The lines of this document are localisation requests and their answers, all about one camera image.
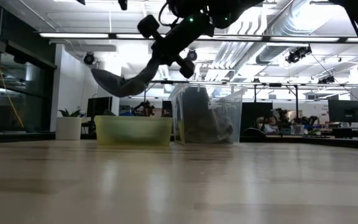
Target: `table surface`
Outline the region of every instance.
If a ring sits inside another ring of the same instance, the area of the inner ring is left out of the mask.
[[[358,223],[358,150],[0,144],[0,223]]]

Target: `security camera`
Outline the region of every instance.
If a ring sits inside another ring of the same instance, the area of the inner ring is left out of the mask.
[[[93,52],[87,52],[84,57],[84,63],[87,65],[94,65],[97,62]]]
[[[191,61],[197,60],[196,50],[195,49],[190,49],[189,52],[187,53],[187,58],[190,59]]]

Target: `ceiling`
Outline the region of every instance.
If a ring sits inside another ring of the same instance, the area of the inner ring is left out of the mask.
[[[86,6],[77,3],[75,0],[0,0],[0,5],[41,32],[139,33],[136,28],[137,23],[147,14],[158,17],[164,2],[164,0],[128,0],[127,11],[121,11],[118,3],[112,0],[88,0]],[[289,2],[290,0],[266,0],[264,6],[260,7],[260,10],[258,9],[257,15],[259,13],[265,15],[266,21],[264,23],[269,24]],[[320,17],[327,17],[326,21],[310,35],[355,35],[344,9],[339,6],[318,7],[318,11],[315,12],[309,10],[300,11],[300,17],[305,15],[302,18],[308,18],[300,21],[305,26],[308,26],[310,20],[318,21],[319,19],[321,20]],[[246,12],[248,14],[243,16],[242,19],[254,22],[254,17],[250,16],[253,15],[251,12],[254,12],[253,9],[248,10]],[[175,16],[168,10],[164,11],[162,15],[163,22],[169,23],[174,19]],[[235,30],[234,26],[232,25],[225,30],[216,29],[215,33],[230,34]],[[161,27],[158,31],[167,33],[168,29]],[[151,41],[146,40],[71,40],[70,42],[64,42],[66,50],[79,59],[86,53],[82,50],[85,46],[102,45],[109,47],[115,45],[117,47],[116,54],[118,54],[122,62],[122,74],[124,76],[136,74],[143,69],[150,58],[151,43]],[[218,53],[223,49],[223,43],[196,41],[190,47],[195,48],[197,51],[198,60],[196,63],[199,63],[200,67],[205,67],[205,69],[202,69],[203,75],[201,77],[208,77],[208,71],[211,70],[209,68],[211,68],[212,62],[218,58]],[[288,64],[284,62],[284,58],[288,53],[286,51],[275,57],[267,66],[247,62],[242,71],[235,70],[237,74],[235,78],[240,78],[241,80],[248,78],[247,82],[251,78],[258,77],[262,82],[302,81],[316,83],[318,78],[324,75],[325,69],[334,68],[337,79],[346,82],[346,78],[349,76],[349,69],[358,63],[358,44],[311,44],[311,48],[313,55],[323,64],[324,68],[312,56],[307,56],[288,68]],[[233,57],[235,49],[233,47],[233,51],[225,53],[228,58]],[[104,54],[105,52],[100,52],[99,56],[103,58]],[[170,73],[175,73],[179,66],[173,65],[169,69]],[[222,79],[227,73],[228,70],[223,71],[223,74],[218,73],[216,78]]]

